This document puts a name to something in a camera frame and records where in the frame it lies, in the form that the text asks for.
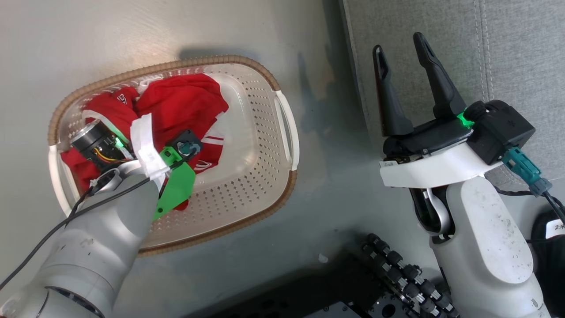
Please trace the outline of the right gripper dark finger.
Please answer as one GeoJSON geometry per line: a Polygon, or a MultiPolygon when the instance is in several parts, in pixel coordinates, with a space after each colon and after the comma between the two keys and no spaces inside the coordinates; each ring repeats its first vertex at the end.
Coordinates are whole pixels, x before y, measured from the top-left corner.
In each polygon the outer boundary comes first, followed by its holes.
{"type": "Polygon", "coordinates": [[[413,41],[420,65],[425,69],[432,91],[433,114],[436,119],[455,117],[463,113],[466,103],[448,76],[444,66],[433,52],[424,34],[415,32],[413,41]]]}
{"type": "Polygon", "coordinates": [[[392,71],[381,45],[373,48],[373,65],[382,135],[404,136],[413,133],[414,127],[401,107],[392,84],[392,71]]]}

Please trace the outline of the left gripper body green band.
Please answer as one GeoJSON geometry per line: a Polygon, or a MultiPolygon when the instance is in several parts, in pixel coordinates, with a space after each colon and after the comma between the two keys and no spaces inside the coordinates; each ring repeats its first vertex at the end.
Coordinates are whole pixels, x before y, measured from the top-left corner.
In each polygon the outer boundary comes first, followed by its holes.
{"type": "Polygon", "coordinates": [[[154,218],[188,205],[196,180],[190,162],[196,156],[196,136],[192,129],[178,131],[165,140],[161,151],[156,139],[139,132],[140,141],[132,143],[101,120],[91,121],[71,139],[71,172],[83,190],[97,193],[124,173],[139,168],[154,181],[159,199],[154,218]]]}

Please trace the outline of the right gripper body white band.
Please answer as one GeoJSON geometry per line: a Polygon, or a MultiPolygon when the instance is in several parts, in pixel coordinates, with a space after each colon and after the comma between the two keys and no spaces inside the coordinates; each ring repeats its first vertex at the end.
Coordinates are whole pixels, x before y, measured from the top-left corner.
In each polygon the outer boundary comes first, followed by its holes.
{"type": "Polygon", "coordinates": [[[502,165],[485,163],[467,143],[473,133],[459,117],[432,120],[404,136],[388,137],[380,176],[387,187],[436,188],[484,174],[502,165]]]}

